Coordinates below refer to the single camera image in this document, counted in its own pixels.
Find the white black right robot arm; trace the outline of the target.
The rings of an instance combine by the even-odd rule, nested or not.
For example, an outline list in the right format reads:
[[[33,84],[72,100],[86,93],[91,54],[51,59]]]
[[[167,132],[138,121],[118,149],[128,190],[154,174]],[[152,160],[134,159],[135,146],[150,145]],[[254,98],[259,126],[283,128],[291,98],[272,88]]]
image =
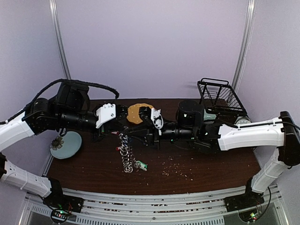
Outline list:
[[[193,100],[178,104],[176,122],[164,120],[160,110],[142,106],[142,124],[125,129],[128,136],[141,138],[148,144],[161,140],[184,140],[201,152],[218,152],[259,146],[274,146],[272,157],[259,173],[247,182],[240,203],[250,207],[268,186],[286,169],[300,163],[300,133],[287,111],[279,117],[248,124],[232,124],[215,119],[204,121],[204,106]]]

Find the key with green tag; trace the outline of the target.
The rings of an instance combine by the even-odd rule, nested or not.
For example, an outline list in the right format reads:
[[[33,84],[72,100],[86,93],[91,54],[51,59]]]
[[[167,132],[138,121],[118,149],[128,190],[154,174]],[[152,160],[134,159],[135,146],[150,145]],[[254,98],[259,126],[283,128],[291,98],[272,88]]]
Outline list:
[[[141,170],[144,170],[144,171],[148,170],[148,166],[140,160],[135,161],[134,167],[136,169],[141,169]]]

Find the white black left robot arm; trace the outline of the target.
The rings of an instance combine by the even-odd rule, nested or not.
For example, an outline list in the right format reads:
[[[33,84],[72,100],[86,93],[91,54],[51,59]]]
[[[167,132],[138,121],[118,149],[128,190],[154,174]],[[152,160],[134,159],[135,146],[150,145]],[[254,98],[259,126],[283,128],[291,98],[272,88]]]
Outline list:
[[[121,120],[128,108],[115,102],[90,109],[89,88],[107,90],[119,97],[117,90],[97,83],[58,79],[44,87],[31,102],[14,116],[0,124],[0,149],[47,130],[85,131],[98,141],[122,128]],[[49,200],[57,208],[67,204],[60,182],[38,176],[19,168],[4,155],[0,156],[0,180]]]

